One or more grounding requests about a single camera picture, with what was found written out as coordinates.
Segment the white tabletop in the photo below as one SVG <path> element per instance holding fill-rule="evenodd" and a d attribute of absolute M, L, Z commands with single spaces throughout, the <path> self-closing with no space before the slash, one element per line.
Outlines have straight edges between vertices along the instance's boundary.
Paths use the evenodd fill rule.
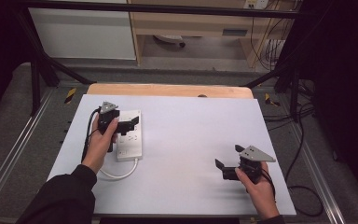
<path fill-rule="evenodd" d="M 164 96 L 84 95 L 48 179 L 80 163 L 91 112 L 103 101 L 142 111 L 143 159 L 129 177 L 98 173 L 93 188 L 97 215 L 234 216 L 256 214 L 244 186 L 223 180 L 214 159 L 238 166 L 235 145 L 255 146 L 276 159 L 257 100 Z M 104 170 L 124 175 L 132 161 L 105 157 Z M 282 215 L 296 211 L 278 162 L 268 168 Z"/>

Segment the electrical outlet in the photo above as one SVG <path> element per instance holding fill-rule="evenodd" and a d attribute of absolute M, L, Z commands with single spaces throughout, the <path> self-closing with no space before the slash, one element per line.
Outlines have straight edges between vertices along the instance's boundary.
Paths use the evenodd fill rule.
<path fill-rule="evenodd" d="M 128 121 L 139 117 L 139 123 L 133 131 L 117 137 L 117 160 L 133 161 L 142 158 L 142 119 L 140 110 L 120 111 L 119 121 Z"/>
<path fill-rule="evenodd" d="M 264 9 L 267 7 L 268 3 L 269 0 L 257 0 L 257 3 L 255 4 L 255 9 Z"/>
<path fill-rule="evenodd" d="M 254 9 L 257 5 L 257 0 L 246 0 L 243 8 Z"/>

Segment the black jacket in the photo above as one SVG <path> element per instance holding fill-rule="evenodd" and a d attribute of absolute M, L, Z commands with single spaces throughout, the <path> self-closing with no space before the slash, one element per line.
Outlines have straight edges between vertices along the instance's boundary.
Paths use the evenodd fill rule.
<path fill-rule="evenodd" d="M 95 197 L 92 187 L 97 176 L 87 166 L 78 165 L 70 175 L 57 175 L 45 183 L 25 209 L 17 224 L 90 224 Z M 282 216 L 260 221 L 284 223 Z"/>

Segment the white wall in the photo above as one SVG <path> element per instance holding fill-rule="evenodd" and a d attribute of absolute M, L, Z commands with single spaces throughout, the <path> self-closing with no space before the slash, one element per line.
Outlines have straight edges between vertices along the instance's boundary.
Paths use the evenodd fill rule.
<path fill-rule="evenodd" d="M 126 0 L 81 1 L 126 3 Z M 50 57 L 135 60 L 128 12 L 43 8 L 30 8 L 30 12 Z"/>

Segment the hand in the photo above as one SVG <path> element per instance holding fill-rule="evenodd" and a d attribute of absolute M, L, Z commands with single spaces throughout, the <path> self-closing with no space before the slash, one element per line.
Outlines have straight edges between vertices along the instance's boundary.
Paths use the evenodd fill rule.
<path fill-rule="evenodd" d="M 266 172 L 269 171 L 267 164 L 262 161 L 261 167 Z M 275 198 L 272 193 L 272 186 L 264 176 L 260 177 L 257 184 L 254 184 L 241 169 L 235 168 L 238 179 L 246 187 L 248 193 L 251 195 L 252 202 L 257 210 L 258 215 L 262 220 L 276 217 L 279 215 Z"/>
<path fill-rule="evenodd" d="M 117 119 L 113 119 L 107 127 L 105 133 L 102 135 L 98 129 L 98 117 L 95 117 L 92 122 L 93 133 L 89 140 L 89 149 L 82 164 L 88 166 L 95 174 L 103 167 L 103 158 L 106 155 L 109 145 L 116 142 L 117 134 L 114 133 L 117 128 Z"/>

